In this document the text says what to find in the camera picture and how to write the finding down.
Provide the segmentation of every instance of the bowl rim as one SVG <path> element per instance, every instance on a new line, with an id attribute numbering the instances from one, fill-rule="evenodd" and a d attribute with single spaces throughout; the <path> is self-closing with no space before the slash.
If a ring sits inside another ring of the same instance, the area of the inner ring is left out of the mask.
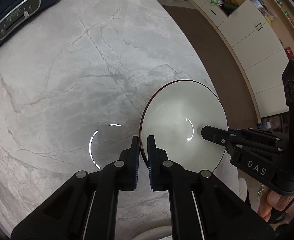
<path id="1" fill-rule="evenodd" d="M 148 159 L 147 159 L 147 157 L 146 157 L 146 153 L 145 153 L 145 151 L 144 151 L 144 149 L 143 149 L 143 139 L 142 139 L 142 128 L 143 128 L 143 121 L 144 121 L 144 117 L 145 117 L 146 111 L 147 111 L 148 106 L 150 105 L 151 101 L 154 99 L 154 97 L 155 97 L 155 96 L 156 96 L 156 95 L 157 95 L 162 89 L 164 89 L 165 87 L 167 87 L 167 86 L 169 86 L 169 85 L 171 85 L 171 84 L 173 84 L 173 83 L 180 82 L 180 81 L 191 81 L 191 82 L 195 82 L 195 83 L 198 83 L 198 84 L 200 84 L 200 85 L 206 87 L 207 89 L 209 89 L 209 90 L 211 91 L 211 93 L 213 93 L 213 94 L 215 95 L 215 97 L 218 99 L 219 103 L 221 104 L 221 102 L 220 102 L 218 96 L 217 96 L 217 95 L 216 95 L 216 94 L 215 94 L 215 93 L 214 93 L 209 87 L 207 87 L 206 85 L 204 85 L 204 84 L 202 84 L 202 83 L 200 83 L 200 82 L 198 82 L 198 81 L 191 80 L 191 79 L 178 79 L 178 80 L 174 80 L 174 81 L 171 81 L 171 82 L 165 84 L 165 85 L 162 86 L 160 89 L 158 89 L 158 90 L 156 91 L 156 93 L 154 93 L 154 95 L 149 99 L 149 101 L 148 101 L 148 103 L 147 103 L 147 105 L 146 105 L 146 107 L 145 107 L 145 109 L 144 109 L 143 115 L 142 115 L 142 117 L 141 117 L 141 119 L 140 119 L 140 123 L 139 123 L 139 149 L 140 149 L 140 154 L 141 154 L 141 156 L 142 156 L 142 158 L 143 158 L 143 161 L 144 161 L 144 163 L 145 163 L 145 165 L 146 165 L 147 167 L 148 167 Z M 228 121 L 227 121 L 227 116 L 226 116 L 226 112 L 225 112 L 225 110 L 224 110 L 224 114 L 225 114 L 225 118 L 226 118 L 226 122 L 227 122 L 227 127 L 228 127 Z M 215 169 L 219 166 L 219 164 L 220 164 L 220 162 L 221 162 L 221 160 L 222 160 L 224 154 L 225 154 L 225 152 L 222 154 L 222 157 L 221 157 L 219 163 L 217 164 L 217 166 L 215 167 Z"/>

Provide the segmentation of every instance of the gray marble surface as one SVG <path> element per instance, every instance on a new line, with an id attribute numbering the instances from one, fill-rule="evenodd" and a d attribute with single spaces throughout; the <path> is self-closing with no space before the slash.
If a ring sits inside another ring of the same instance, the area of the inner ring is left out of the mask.
<path id="1" fill-rule="evenodd" d="M 77 171 L 117 160 L 149 98 L 177 79 L 214 90 L 156 0 L 61 0 L 30 19 L 0 48 L 2 226 L 10 233 Z M 218 172 L 237 192 L 227 156 Z M 167 192 L 150 190 L 142 160 L 139 173 L 137 190 L 119 194 L 116 239 L 170 224 Z"/>

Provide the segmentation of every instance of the red box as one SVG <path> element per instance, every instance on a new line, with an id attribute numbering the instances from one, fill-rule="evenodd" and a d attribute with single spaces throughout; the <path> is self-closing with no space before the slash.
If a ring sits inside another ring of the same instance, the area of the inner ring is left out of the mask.
<path id="1" fill-rule="evenodd" d="M 286 52 L 287 57 L 288 57 L 289 60 L 294 60 L 294 55 L 293 55 L 292 50 L 291 50 L 290 47 L 285 48 L 285 52 Z"/>

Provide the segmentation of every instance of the white plate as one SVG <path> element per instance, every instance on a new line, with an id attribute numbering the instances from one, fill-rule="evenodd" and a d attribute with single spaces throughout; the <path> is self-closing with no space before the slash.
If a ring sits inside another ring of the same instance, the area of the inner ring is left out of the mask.
<path id="1" fill-rule="evenodd" d="M 201 129 L 210 125 L 228 130 L 225 111 L 205 85 L 178 80 L 163 86 L 149 100 L 140 128 L 140 148 L 147 156 L 147 137 L 154 135 L 157 148 L 186 170 L 200 172 L 218 166 L 225 147 L 206 141 Z"/>

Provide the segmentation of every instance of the human hand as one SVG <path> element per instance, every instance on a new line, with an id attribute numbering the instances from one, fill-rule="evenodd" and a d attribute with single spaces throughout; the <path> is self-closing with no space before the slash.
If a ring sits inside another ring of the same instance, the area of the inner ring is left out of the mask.
<path id="1" fill-rule="evenodd" d="M 264 186 L 262 196 L 260 198 L 260 205 L 257 214 L 263 218 L 264 221 L 268 222 L 271 216 L 271 209 L 275 208 L 282 211 L 294 198 L 294 195 L 289 197 L 281 196 L 276 192 L 270 190 L 268 187 Z M 289 223 L 294 217 L 294 203 L 286 211 L 285 219 L 282 223 Z"/>

